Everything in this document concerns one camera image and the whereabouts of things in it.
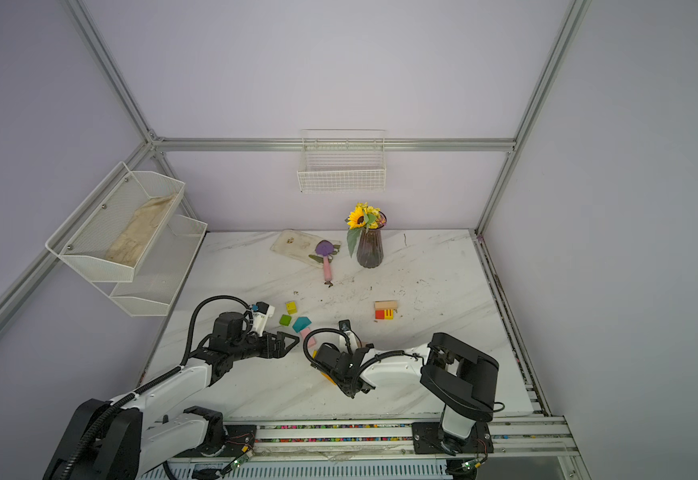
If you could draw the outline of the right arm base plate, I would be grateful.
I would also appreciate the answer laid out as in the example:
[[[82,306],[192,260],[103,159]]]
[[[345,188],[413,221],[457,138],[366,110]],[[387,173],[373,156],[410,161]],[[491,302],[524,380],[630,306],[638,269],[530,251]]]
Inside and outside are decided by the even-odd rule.
[[[411,431],[414,452],[419,455],[489,455],[494,452],[488,425],[483,422],[474,423],[466,438],[446,433],[438,422],[414,422]]]

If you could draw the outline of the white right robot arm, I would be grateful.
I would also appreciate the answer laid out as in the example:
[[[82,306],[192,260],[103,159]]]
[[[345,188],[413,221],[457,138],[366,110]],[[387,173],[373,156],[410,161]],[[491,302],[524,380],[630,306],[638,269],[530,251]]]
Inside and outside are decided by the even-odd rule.
[[[505,405],[496,400],[499,364],[490,355],[443,332],[418,347],[382,351],[338,328],[306,334],[302,351],[349,398],[396,384],[417,384],[434,395],[443,403],[439,422],[412,428],[430,449],[450,456],[492,452],[487,424]]]

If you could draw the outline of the white mesh upper shelf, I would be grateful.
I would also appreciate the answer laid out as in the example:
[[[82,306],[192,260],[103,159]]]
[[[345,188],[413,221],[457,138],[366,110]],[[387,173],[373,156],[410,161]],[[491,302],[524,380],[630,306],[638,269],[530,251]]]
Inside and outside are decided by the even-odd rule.
[[[46,249],[91,283],[132,282],[147,254],[185,193],[185,183],[154,172],[132,170],[119,163],[99,184],[100,189],[46,241]],[[176,195],[135,267],[110,262],[106,252],[125,230],[134,212],[152,198]]]

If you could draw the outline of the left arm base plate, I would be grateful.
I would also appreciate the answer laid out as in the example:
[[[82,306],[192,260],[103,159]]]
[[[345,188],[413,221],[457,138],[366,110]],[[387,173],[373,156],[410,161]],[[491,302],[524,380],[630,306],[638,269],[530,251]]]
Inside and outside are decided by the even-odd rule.
[[[210,427],[196,448],[204,457],[237,457],[254,448],[258,427],[253,424],[225,424]]]

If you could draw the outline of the teal wedge block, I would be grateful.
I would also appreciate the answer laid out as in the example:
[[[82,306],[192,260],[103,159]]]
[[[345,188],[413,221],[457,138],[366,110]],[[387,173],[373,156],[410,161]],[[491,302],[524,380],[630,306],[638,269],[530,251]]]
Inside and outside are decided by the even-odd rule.
[[[293,325],[292,328],[296,333],[300,333],[301,331],[309,328],[311,325],[311,320],[308,317],[298,317]]]

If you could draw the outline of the white mesh shelf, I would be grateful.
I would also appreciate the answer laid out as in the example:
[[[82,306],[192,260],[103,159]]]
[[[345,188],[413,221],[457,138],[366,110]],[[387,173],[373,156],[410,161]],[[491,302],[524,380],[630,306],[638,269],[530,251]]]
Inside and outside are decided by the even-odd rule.
[[[185,193],[185,183],[154,172],[132,170],[119,163],[99,184],[100,189],[46,241],[46,249],[91,283],[132,282],[147,254]],[[152,198],[176,195],[135,267],[110,262],[106,252],[125,230],[134,212]]]
[[[206,235],[207,224],[175,214],[132,282],[118,283],[109,298],[131,317],[167,316]]]

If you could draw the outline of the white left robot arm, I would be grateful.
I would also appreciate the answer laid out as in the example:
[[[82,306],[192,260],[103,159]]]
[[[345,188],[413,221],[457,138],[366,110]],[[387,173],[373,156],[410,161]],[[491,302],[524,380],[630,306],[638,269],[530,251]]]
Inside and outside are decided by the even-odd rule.
[[[117,398],[81,404],[45,478],[136,479],[186,451],[214,457],[242,448],[242,441],[228,432],[223,413],[189,400],[235,363],[280,359],[299,344],[297,335],[264,331],[266,320],[258,311],[222,313],[178,366]]]

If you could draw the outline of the purple glass vase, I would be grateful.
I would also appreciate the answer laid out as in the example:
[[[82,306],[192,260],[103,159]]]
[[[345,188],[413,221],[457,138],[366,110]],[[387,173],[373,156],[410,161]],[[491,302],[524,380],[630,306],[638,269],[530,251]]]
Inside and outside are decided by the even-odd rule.
[[[384,251],[380,229],[363,230],[360,233],[356,257],[363,268],[372,269],[381,265]]]

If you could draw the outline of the natural wood block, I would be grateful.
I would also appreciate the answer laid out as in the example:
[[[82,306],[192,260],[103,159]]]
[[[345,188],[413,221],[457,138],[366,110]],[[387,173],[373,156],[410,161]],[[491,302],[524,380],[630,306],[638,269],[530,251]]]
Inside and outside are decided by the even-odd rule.
[[[396,310],[398,308],[398,302],[396,300],[385,300],[385,301],[375,301],[375,310]]]

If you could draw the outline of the white mesh lower shelf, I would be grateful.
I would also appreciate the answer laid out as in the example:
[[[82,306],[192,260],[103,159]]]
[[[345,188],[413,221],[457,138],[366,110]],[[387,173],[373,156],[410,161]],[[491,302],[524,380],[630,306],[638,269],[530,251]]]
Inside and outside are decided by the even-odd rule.
[[[131,317],[167,316],[206,235],[207,224],[175,214],[132,282],[118,283],[109,298]]]

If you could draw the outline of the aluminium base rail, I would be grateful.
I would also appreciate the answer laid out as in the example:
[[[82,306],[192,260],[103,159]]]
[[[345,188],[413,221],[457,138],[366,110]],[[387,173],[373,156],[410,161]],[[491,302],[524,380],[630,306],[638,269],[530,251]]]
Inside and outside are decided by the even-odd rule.
[[[236,453],[186,453],[149,479],[588,479],[562,417],[499,418],[477,426],[464,452],[442,451],[424,419],[231,422]]]

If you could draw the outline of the yellow sunflower bouquet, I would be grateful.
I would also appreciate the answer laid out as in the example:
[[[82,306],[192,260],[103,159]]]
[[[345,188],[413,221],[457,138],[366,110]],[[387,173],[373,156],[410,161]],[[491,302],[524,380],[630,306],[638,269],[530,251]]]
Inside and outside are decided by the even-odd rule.
[[[357,251],[363,233],[379,230],[386,226],[387,218],[378,208],[367,203],[358,203],[346,219],[347,247],[351,256]]]

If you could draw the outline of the pink rectangular block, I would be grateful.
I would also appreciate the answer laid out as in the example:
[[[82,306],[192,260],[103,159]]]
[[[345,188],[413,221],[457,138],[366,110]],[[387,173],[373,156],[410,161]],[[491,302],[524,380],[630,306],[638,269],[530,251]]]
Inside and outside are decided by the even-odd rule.
[[[299,334],[308,348],[313,348],[316,345],[315,337],[311,335],[311,329],[309,327],[301,330]]]

